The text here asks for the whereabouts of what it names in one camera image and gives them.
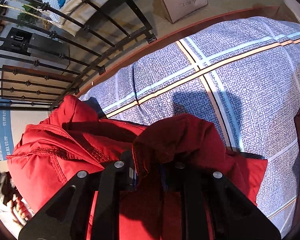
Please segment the wooden board panel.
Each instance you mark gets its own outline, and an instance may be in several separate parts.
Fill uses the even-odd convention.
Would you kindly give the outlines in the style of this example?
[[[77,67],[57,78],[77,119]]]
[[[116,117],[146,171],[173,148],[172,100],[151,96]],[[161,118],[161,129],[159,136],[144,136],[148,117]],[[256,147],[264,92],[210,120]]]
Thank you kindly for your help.
[[[3,65],[0,91],[3,98],[51,103],[72,83],[71,79],[35,69]]]

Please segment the blue white wall poster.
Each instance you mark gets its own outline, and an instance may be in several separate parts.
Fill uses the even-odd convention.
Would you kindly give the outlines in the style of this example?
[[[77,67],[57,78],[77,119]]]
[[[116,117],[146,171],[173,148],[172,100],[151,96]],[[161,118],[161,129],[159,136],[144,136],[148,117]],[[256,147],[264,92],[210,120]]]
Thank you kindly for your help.
[[[11,111],[0,110],[0,161],[7,160],[6,157],[13,153],[13,149]]]

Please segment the red hooded jacket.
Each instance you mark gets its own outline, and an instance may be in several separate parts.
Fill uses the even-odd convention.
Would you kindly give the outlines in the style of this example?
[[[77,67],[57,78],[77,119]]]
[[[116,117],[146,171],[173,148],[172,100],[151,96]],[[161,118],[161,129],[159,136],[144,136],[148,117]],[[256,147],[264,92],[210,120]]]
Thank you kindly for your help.
[[[26,127],[7,163],[18,191],[38,211],[78,171],[100,172],[126,151],[141,181],[136,191],[121,196],[121,239],[181,238],[180,195],[159,192],[156,164],[178,159],[219,171],[256,202],[268,163],[227,150],[214,124],[193,115],[149,126],[100,119],[71,95],[47,119]]]

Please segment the white sofa bed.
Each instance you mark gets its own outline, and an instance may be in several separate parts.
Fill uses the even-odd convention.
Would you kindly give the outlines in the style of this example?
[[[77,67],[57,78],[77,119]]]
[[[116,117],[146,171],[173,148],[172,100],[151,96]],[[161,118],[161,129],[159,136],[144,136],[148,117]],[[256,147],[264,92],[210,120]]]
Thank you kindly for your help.
[[[102,7],[109,0],[90,0],[98,7]],[[88,5],[87,3],[82,2],[81,0],[42,0],[44,3],[49,3],[49,5],[70,16],[74,20],[77,20],[81,24],[85,24],[91,16],[96,12],[96,10]],[[50,12],[51,20],[57,22],[59,26],[64,30],[70,33],[72,36],[75,36],[77,32],[81,29],[80,26],[66,20],[65,18]]]

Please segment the blue plaid bed sheet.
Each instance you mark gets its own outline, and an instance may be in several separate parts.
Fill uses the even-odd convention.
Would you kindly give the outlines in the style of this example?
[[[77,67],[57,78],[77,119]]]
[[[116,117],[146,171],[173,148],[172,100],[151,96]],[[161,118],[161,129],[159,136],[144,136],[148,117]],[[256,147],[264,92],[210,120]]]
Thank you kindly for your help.
[[[257,205],[285,236],[298,213],[300,23],[224,21],[143,56],[84,92],[107,118],[151,125],[183,113],[213,122],[227,148],[268,167]]]

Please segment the black iron bed footboard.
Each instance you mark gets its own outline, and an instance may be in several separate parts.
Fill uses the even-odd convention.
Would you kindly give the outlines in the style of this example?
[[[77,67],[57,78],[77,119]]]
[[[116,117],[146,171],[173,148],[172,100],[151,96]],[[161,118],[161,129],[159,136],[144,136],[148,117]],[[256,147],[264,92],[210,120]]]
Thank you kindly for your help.
[[[79,94],[94,77],[105,76],[109,65],[134,46],[143,42],[152,43],[157,39],[145,10],[136,0],[109,0],[102,7],[90,0],[81,1],[96,10],[85,24],[42,0],[0,0],[0,45],[6,40],[10,29],[17,28],[62,42],[70,48],[70,56],[60,55],[70,60],[69,65],[0,49],[0,81],[3,65],[58,74],[72,81],[51,103],[7,99],[2,97],[0,91],[0,110],[52,110],[66,95]],[[51,20],[50,12],[80,26],[81,29],[72,36]]]

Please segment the black box on floor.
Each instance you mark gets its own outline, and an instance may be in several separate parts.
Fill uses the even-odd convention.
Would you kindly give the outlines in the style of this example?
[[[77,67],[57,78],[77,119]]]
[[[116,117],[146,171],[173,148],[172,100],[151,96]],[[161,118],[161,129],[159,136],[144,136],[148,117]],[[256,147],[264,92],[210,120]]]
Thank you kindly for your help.
[[[70,64],[70,60],[60,57],[60,55],[70,56],[70,48],[68,45],[17,28],[10,29],[6,40],[0,45],[0,49],[57,62],[62,65]]]

